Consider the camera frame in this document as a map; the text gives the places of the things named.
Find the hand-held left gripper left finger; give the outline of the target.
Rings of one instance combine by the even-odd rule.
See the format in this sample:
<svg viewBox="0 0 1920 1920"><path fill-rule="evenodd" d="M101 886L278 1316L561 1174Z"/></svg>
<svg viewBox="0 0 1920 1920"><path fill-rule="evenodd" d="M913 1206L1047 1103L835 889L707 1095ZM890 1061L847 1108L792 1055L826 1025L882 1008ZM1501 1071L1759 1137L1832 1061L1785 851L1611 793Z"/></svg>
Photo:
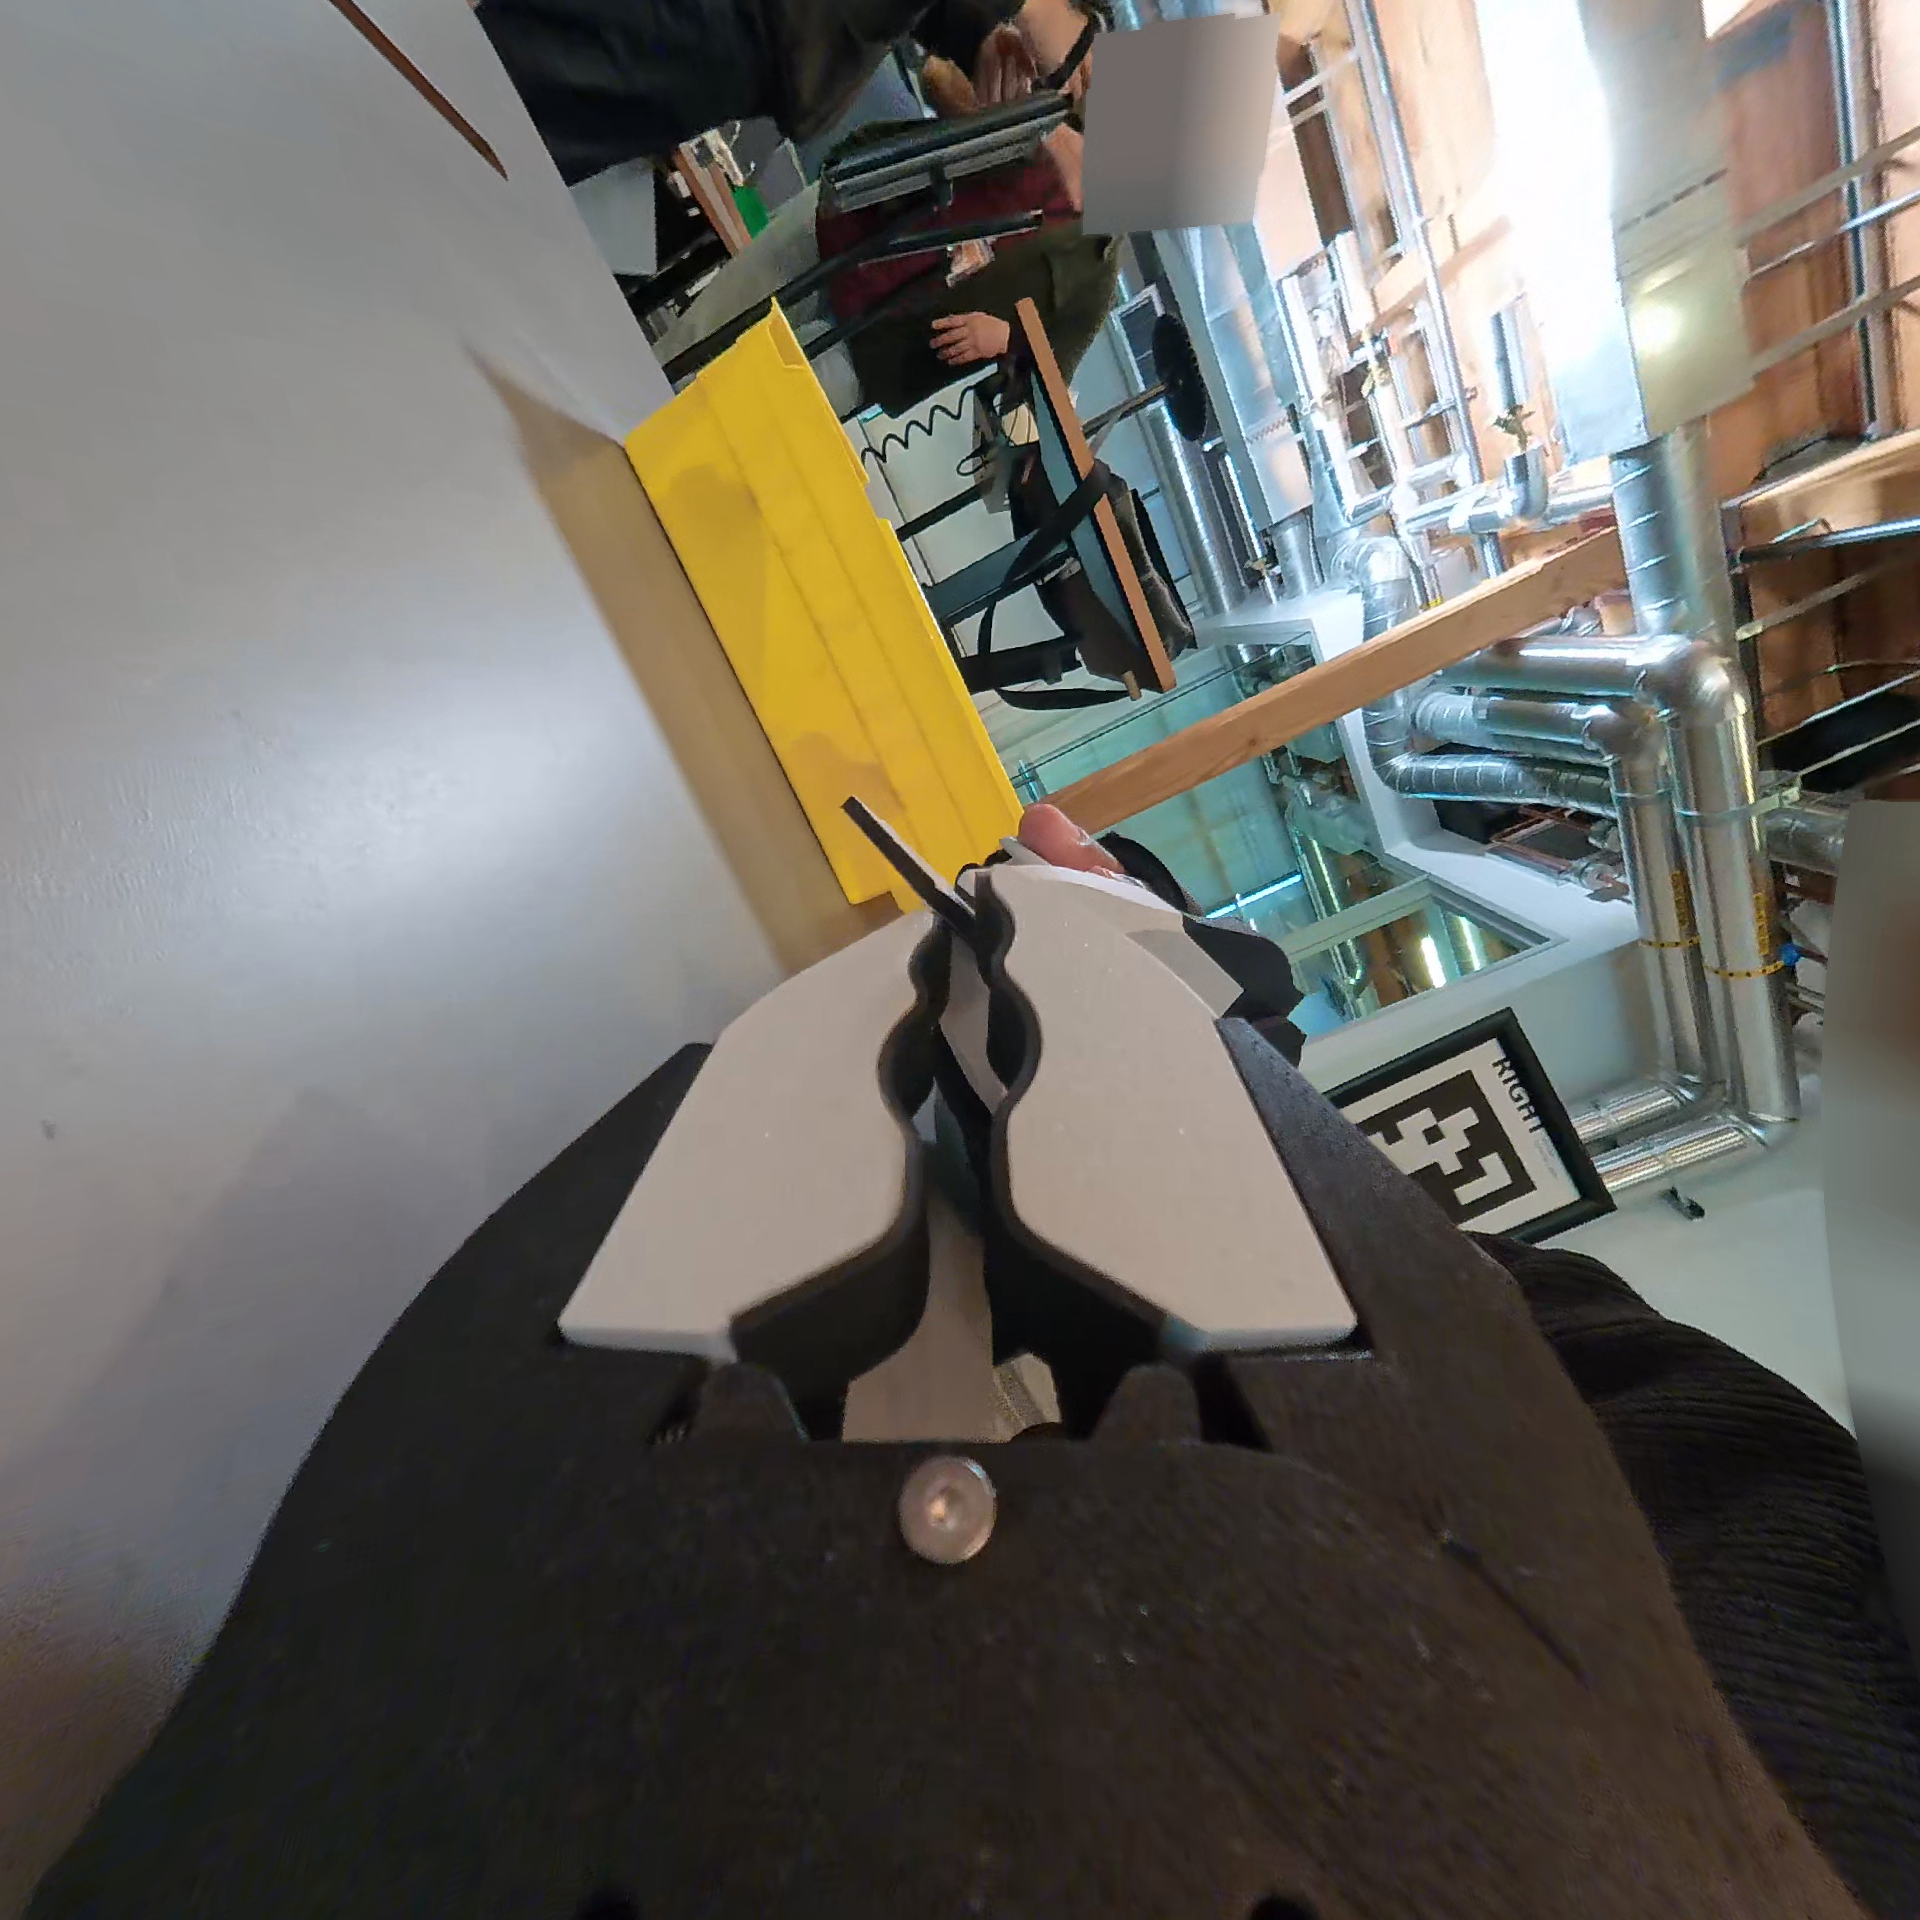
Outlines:
<svg viewBox="0 0 1920 1920"><path fill-rule="evenodd" d="M873 1368L929 1299L915 1117L944 1006L919 911L792 976L711 1045L561 1311L581 1348Z"/></svg>

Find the black round-top stand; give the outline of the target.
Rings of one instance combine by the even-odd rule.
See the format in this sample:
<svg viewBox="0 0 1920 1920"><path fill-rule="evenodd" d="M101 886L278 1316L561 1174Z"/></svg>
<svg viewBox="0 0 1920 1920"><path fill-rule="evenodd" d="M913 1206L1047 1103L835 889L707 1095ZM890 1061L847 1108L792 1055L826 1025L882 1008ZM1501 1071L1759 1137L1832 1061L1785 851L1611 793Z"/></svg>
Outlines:
<svg viewBox="0 0 1920 1920"><path fill-rule="evenodd" d="M1215 408L1207 375L1186 324L1173 313L1160 313L1150 333L1150 350L1169 421L1186 443L1206 445Z"/></svg>

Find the black screen on tripod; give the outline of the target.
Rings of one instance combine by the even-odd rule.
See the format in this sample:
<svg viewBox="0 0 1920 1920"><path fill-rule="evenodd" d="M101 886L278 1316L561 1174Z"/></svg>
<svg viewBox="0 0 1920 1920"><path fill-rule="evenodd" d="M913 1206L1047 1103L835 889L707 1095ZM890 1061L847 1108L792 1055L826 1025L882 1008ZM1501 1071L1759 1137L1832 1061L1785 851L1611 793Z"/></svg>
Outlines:
<svg viewBox="0 0 1920 1920"><path fill-rule="evenodd" d="M854 134L823 165L821 213L949 196L963 181L1033 160L1042 140L1071 123L1072 112L1074 99L1050 88L973 113Z"/></svg>

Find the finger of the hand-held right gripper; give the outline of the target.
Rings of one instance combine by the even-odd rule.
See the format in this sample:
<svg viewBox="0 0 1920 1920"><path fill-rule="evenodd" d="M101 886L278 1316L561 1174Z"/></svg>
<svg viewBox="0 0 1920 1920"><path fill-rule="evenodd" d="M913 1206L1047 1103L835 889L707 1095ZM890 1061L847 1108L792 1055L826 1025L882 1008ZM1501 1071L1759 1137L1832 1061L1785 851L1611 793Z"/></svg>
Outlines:
<svg viewBox="0 0 1920 1920"><path fill-rule="evenodd" d="M1102 877L1102 901L1102 915L1119 933L1176 973L1207 1008L1231 1011L1240 1001L1237 976L1199 942L1182 907L1169 905L1125 876Z"/></svg>

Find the person's right forearm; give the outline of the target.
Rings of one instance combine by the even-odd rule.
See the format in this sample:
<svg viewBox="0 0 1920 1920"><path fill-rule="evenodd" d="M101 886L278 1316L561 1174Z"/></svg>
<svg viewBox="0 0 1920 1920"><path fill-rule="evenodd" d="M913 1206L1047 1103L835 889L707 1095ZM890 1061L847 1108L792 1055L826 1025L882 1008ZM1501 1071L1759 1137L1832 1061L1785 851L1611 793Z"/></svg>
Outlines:
<svg viewBox="0 0 1920 1920"><path fill-rule="evenodd" d="M1574 1251L1480 1237L1519 1284L1784 1798L1874 1915L1919 1915L1919 1683L1854 1435Z"/></svg>

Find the black bag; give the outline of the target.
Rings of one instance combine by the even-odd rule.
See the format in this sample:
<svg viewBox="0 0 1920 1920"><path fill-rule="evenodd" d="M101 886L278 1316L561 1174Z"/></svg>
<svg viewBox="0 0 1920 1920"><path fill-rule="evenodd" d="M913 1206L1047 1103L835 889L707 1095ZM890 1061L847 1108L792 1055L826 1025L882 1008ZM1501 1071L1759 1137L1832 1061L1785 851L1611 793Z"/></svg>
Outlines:
<svg viewBox="0 0 1920 1920"><path fill-rule="evenodd" d="M1170 662L1195 647L1194 624L1173 590L1138 493L1110 463L1093 461L1091 480L1055 501L1041 468L1022 480L1018 508L1033 511L1033 532L1045 532L1067 508L1086 505L1074 525L1041 564L1037 595L1059 635L1072 644L1079 664L1093 679L1115 688L1160 692L1173 686L1170 672L1154 664L1149 638Z"/></svg>

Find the wooden-edged standing desk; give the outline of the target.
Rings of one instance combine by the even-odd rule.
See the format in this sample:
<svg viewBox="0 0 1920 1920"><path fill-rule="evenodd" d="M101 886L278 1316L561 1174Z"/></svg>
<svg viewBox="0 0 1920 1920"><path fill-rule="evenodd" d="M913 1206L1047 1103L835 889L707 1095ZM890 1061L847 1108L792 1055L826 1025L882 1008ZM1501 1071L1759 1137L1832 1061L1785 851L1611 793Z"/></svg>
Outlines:
<svg viewBox="0 0 1920 1920"><path fill-rule="evenodd" d="M1134 486L1093 452L1041 308L1015 310L1015 358L1039 436L1010 484L1015 582L1029 584L1062 644L1113 697L1178 688L1194 624L1163 568L1154 523Z"/></svg>

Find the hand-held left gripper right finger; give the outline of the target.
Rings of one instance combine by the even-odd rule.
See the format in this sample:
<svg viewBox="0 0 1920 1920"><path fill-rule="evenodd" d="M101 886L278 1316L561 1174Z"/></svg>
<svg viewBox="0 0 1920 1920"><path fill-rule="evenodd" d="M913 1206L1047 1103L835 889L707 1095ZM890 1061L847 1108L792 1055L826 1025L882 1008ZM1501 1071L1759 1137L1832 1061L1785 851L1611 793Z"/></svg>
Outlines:
<svg viewBox="0 0 1920 1920"><path fill-rule="evenodd" d="M1294 1353L1359 1309L1223 1024L1102 915L1102 877L973 877L973 1091L1015 1247L1163 1353Z"/></svg>

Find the wooden post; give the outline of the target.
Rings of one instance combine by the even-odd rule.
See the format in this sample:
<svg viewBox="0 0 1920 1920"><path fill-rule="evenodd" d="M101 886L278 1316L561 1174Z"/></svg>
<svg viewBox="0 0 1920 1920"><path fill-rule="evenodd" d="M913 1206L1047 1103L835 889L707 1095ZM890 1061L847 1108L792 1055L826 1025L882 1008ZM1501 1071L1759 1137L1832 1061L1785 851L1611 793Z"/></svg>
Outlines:
<svg viewBox="0 0 1920 1920"><path fill-rule="evenodd" d="M1050 796L1088 832L1119 827L1323 725L1465 662L1553 617L1625 588L1617 529L1586 534L1481 582L1254 700L1119 758Z"/></svg>

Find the person's right hand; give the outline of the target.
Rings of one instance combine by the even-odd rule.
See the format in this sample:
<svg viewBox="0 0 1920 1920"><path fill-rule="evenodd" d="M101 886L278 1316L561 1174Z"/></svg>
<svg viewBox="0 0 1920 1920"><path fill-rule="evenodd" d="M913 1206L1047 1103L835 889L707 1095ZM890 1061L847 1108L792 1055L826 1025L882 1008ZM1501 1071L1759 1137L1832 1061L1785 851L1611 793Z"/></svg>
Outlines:
<svg viewBox="0 0 1920 1920"><path fill-rule="evenodd" d="M1110 848L1047 803L1025 809L1018 844L1039 862L1066 873L1130 879L1130 873Z"/></svg>

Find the framed tag sign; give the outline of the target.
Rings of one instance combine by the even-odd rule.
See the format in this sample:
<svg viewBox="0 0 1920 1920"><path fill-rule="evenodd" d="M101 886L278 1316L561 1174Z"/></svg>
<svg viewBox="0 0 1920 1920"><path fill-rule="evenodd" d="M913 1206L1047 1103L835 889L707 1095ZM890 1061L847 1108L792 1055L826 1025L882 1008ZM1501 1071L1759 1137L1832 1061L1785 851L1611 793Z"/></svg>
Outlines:
<svg viewBox="0 0 1920 1920"><path fill-rule="evenodd" d="M1509 1008L1354 1076L1328 1101L1464 1231L1539 1244L1617 1208Z"/></svg>

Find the yellow storage bin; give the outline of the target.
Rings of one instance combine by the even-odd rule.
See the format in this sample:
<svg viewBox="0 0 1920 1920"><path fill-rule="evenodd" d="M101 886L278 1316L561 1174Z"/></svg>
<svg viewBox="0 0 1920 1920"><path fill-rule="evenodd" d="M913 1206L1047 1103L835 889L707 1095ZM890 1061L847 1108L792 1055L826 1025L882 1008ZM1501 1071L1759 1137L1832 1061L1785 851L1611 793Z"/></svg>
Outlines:
<svg viewBox="0 0 1920 1920"><path fill-rule="evenodd" d="M946 877L1018 832L989 727L779 307L627 452L854 905L919 901L851 797Z"/></svg>

